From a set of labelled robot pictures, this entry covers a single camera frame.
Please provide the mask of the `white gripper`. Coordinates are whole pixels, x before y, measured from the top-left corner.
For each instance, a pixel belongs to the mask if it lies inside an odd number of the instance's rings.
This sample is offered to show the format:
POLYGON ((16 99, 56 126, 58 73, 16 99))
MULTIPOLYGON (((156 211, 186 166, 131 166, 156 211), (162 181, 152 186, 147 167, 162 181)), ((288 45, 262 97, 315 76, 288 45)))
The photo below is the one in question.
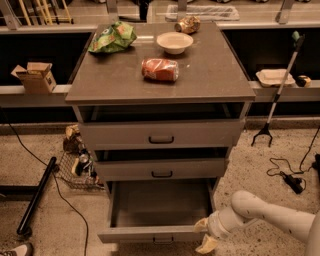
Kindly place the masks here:
MULTIPOLYGON (((233 228, 233 216, 230 209, 224 209, 221 211, 215 211, 208 219, 202 218, 194 225, 194 232, 207 232, 209 231, 211 236, 218 239, 226 239, 233 228)), ((200 254, 207 254, 213 251, 218 246, 218 241, 205 234, 200 246, 195 251, 200 254)))

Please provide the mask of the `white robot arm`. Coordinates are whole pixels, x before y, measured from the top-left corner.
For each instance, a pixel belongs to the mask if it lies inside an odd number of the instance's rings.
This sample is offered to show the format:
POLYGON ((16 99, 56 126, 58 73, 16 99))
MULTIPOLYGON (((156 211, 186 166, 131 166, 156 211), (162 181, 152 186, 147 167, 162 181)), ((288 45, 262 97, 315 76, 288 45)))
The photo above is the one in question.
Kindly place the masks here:
POLYGON ((228 207, 215 211, 194 225, 196 233, 205 232, 196 251, 200 254, 213 251, 218 241, 226 239, 234 229, 256 220, 263 220, 305 243, 305 256, 320 256, 320 212, 311 214, 270 204, 244 190, 232 195, 228 207))

